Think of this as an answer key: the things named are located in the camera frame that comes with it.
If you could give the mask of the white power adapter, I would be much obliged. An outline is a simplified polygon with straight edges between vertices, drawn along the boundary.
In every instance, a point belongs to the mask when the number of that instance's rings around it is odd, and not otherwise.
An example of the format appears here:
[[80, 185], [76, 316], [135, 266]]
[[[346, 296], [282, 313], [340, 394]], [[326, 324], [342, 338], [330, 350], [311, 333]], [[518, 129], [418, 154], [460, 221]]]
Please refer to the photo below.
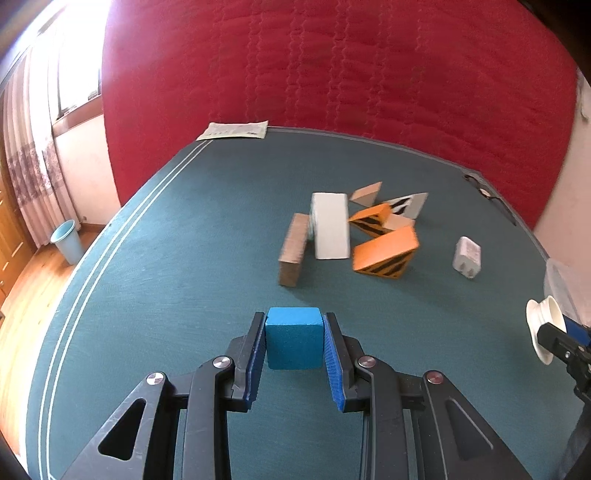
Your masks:
[[462, 236], [456, 244], [452, 265], [466, 278], [475, 278], [482, 266], [481, 246], [472, 239]]

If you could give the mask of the blue cube block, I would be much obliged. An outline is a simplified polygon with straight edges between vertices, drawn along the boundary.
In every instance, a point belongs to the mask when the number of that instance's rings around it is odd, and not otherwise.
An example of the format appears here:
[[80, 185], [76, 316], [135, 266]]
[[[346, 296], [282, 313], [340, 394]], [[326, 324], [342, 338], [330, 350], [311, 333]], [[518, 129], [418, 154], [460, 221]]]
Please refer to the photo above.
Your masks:
[[266, 359], [273, 370], [312, 370], [324, 361], [324, 319], [315, 307], [273, 307], [266, 316]]

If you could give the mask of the large orange wedge block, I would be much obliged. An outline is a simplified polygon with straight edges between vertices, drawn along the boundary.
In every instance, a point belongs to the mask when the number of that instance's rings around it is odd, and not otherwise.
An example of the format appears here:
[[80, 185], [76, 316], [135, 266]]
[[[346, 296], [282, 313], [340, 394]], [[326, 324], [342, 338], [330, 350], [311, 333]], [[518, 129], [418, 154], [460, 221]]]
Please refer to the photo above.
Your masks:
[[388, 279], [398, 279], [406, 271], [420, 247], [413, 226], [401, 227], [353, 249], [353, 271]]

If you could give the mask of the orange striped wedge block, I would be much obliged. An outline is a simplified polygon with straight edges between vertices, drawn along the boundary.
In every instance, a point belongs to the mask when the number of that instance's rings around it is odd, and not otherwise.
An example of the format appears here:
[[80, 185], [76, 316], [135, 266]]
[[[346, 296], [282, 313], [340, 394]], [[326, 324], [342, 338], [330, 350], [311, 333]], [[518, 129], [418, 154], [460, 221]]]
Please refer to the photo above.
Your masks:
[[391, 206], [388, 203], [381, 203], [356, 212], [349, 217], [349, 224], [370, 237], [376, 238], [389, 232], [385, 223], [391, 214]]

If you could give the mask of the brown wooden rectangular block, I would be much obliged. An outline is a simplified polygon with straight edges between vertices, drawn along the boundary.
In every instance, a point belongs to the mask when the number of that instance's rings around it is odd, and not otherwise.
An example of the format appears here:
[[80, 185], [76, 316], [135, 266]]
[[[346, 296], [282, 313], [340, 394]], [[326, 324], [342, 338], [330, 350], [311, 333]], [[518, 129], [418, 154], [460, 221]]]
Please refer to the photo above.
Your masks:
[[304, 251], [308, 243], [308, 217], [307, 214], [294, 213], [283, 248], [280, 251], [279, 283], [284, 287], [296, 287], [301, 273]]

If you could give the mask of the white rectangular block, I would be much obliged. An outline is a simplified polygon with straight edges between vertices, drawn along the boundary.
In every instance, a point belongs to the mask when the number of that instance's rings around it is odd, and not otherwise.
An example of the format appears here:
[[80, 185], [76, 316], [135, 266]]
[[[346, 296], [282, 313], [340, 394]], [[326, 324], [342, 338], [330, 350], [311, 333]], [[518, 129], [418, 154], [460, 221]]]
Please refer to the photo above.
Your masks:
[[311, 233], [318, 260], [349, 258], [349, 199], [345, 193], [311, 195]]

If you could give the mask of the plain wooden cube block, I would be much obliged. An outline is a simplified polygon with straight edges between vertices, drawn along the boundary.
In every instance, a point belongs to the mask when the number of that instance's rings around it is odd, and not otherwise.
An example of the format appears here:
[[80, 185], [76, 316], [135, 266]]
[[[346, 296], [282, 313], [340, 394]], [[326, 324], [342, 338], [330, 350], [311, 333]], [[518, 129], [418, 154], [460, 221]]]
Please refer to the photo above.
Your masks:
[[414, 225], [415, 225], [414, 219], [408, 218], [403, 215], [397, 215], [397, 214], [391, 213], [390, 216], [383, 223], [383, 228], [385, 231], [390, 232], [390, 231], [396, 231], [396, 230], [406, 227], [406, 226], [414, 226]]

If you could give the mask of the clear plastic bowl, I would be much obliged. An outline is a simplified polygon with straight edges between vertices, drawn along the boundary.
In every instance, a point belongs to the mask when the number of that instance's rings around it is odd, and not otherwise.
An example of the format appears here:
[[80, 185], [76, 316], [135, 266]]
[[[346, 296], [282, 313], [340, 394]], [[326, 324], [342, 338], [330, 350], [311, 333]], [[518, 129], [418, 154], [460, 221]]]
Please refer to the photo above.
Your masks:
[[549, 258], [545, 267], [544, 294], [554, 297], [565, 316], [583, 326], [590, 326], [590, 280], [572, 267]]

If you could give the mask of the teal table mat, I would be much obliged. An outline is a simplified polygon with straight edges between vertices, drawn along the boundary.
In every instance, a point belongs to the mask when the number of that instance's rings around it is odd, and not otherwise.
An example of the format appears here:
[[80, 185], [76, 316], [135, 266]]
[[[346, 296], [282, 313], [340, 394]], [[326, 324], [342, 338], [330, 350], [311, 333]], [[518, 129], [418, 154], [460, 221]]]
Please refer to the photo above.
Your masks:
[[[148, 374], [194, 371], [245, 333], [257, 311], [311, 306], [394, 369], [442, 371], [535, 479], [552, 478], [581, 413], [563, 364], [542, 364], [525, 308], [544, 296], [546, 255], [467, 172], [398, 146], [273, 128], [261, 140], [194, 142], [114, 216], [75, 268], [40, 350], [26, 454], [35, 479], [58, 479]], [[279, 255], [315, 192], [429, 194], [420, 247], [397, 280], [308, 253], [283, 288]], [[481, 270], [453, 268], [458, 240]]]

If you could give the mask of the white striped wedge block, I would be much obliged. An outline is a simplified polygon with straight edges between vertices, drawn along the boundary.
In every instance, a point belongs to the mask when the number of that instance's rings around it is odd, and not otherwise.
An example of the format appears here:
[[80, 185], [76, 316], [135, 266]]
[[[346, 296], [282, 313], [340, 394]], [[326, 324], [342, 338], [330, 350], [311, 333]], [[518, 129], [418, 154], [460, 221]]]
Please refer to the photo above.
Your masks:
[[428, 196], [427, 192], [421, 192], [386, 200], [386, 203], [390, 206], [394, 215], [416, 220]]

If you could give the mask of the light blue waste bin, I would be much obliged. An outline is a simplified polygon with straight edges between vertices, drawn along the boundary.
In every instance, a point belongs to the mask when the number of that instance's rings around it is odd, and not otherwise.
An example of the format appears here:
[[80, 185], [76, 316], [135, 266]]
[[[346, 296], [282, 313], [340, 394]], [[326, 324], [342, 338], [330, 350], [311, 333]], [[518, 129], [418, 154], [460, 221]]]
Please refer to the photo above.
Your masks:
[[50, 242], [55, 245], [69, 265], [76, 265], [84, 255], [84, 247], [76, 229], [76, 222], [72, 219], [58, 226], [50, 236]]

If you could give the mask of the plain wooden wedge block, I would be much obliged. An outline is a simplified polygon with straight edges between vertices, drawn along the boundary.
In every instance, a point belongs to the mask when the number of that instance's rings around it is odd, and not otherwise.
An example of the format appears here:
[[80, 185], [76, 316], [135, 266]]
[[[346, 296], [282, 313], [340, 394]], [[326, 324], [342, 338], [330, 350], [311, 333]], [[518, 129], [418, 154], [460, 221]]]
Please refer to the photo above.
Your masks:
[[379, 181], [365, 187], [356, 189], [355, 192], [351, 196], [349, 196], [349, 200], [353, 203], [361, 205], [365, 208], [369, 208], [375, 205], [377, 196], [381, 190], [383, 182]]

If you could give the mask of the wooden door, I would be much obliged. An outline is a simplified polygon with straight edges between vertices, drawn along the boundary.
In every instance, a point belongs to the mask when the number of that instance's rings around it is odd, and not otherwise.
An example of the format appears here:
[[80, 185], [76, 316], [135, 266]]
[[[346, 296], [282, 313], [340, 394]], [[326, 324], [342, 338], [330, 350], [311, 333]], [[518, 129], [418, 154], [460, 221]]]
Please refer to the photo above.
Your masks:
[[1, 303], [4, 303], [35, 253], [4, 169], [1, 170], [0, 228]]

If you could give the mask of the patterned pink curtain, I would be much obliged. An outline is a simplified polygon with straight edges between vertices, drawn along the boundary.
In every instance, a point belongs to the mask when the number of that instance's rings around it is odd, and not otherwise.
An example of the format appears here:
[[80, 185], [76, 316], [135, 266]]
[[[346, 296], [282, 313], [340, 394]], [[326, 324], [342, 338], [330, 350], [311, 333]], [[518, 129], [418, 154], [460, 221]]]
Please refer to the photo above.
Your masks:
[[48, 82], [34, 56], [15, 68], [2, 94], [2, 134], [18, 209], [38, 247], [79, 217], [68, 191], [52, 133]]

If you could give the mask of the white paper sheet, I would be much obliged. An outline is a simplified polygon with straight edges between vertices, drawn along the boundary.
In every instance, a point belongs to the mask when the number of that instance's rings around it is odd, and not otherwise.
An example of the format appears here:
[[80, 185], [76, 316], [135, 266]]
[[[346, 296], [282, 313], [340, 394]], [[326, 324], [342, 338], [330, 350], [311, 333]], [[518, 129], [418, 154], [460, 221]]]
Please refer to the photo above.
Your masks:
[[203, 133], [197, 137], [197, 141], [226, 139], [226, 138], [266, 138], [269, 122], [249, 122], [249, 123], [218, 123], [208, 124]]

